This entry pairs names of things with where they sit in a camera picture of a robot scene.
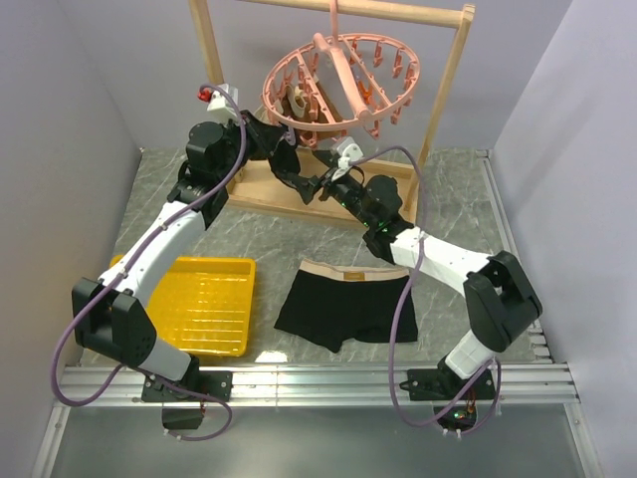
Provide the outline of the pink round clip hanger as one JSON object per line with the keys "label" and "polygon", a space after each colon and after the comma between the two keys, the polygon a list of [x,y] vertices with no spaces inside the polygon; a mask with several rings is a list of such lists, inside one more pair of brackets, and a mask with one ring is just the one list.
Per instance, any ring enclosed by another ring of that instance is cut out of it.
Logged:
{"label": "pink round clip hanger", "polygon": [[[377,139],[383,119],[398,124],[420,79],[420,61],[406,44],[379,34],[342,34],[338,3],[330,1],[328,11],[330,35],[316,33],[310,43],[289,52],[264,80],[261,94],[267,120],[290,127],[297,141],[310,149],[322,140],[338,140],[359,126]],[[333,118],[317,88],[320,64],[333,69],[350,108],[348,115],[340,114],[341,121]],[[280,100],[287,85],[299,86],[310,101],[311,118],[315,120],[323,111],[327,123],[301,122],[284,115]]]}

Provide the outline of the black underwear beige waistband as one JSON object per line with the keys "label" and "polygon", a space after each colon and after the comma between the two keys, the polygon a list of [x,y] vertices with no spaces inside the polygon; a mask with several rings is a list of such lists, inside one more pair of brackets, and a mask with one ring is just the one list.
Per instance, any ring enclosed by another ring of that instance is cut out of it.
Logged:
{"label": "black underwear beige waistband", "polygon": [[275,328],[336,354],[344,342],[387,344],[406,268],[334,266],[305,259]]}

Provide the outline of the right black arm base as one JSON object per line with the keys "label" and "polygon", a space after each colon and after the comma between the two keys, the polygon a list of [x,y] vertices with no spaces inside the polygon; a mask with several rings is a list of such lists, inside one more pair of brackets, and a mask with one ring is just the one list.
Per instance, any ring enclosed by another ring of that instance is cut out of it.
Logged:
{"label": "right black arm base", "polygon": [[400,419],[411,427],[438,426],[444,435],[453,433],[458,439],[477,431],[500,411],[503,368],[496,359],[495,369],[482,366],[468,379],[457,378],[441,368],[410,368],[407,379],[399,388],[407,391],[410,402],[441,401],[433,408],[433,415],[417,421],[400,407],[397,398],[392,402]]}

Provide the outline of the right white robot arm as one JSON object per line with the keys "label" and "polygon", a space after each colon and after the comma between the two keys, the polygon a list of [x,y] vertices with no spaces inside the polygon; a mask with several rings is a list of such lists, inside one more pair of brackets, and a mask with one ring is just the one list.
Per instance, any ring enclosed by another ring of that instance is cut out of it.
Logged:
{"label": "right white robot arm", "polygon": [[374,175],[362,183],[351,176],[366,161],[357,144],[318,150],[314,156],[327,170],[300,182],[304,202],[334,199],[364,226],[363,240],[375,257],[427,275],[465,299],[470,328],[441,360],[438,375],[446,395],[463,396],[480,367],[542,314],[519,259],[507,251],[488,255],[461,248],[405,220],[394,178]]}

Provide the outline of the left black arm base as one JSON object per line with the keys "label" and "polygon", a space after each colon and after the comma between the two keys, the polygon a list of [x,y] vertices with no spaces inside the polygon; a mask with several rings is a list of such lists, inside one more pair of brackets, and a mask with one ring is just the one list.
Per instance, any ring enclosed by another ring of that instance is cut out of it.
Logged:
{"label": "left black arm base", "polygon": [[[230,428],[234,418],[229,404],[232,372],[202,372],[196,365],[178,381],[156,373],[144,371],[143,374],[142,401],[164,405],[161,420],[166,435],[185,442],[200,442],[218,437]],[[220,428],[208,435],[187,434],[203,424],[207,406],[211,404],[220,405],[226,412]]]}

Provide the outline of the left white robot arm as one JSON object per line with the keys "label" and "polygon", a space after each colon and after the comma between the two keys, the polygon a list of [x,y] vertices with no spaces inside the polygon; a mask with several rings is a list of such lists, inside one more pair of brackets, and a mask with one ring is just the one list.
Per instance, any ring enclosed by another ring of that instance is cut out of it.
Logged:
{"label": "left white robot arm", "polygon": [[146,311],[178,256],[203,235],[228,201],[227,185],[249,160],[270,160],[288,147],[291,132],[243,111],[237,122],[194,126],[177,180],[157,218],[128,252],[96,280],[72,291],[75,340],[127,367],[165,378],[177,399],[201,386],[192,355],[162,339]]}

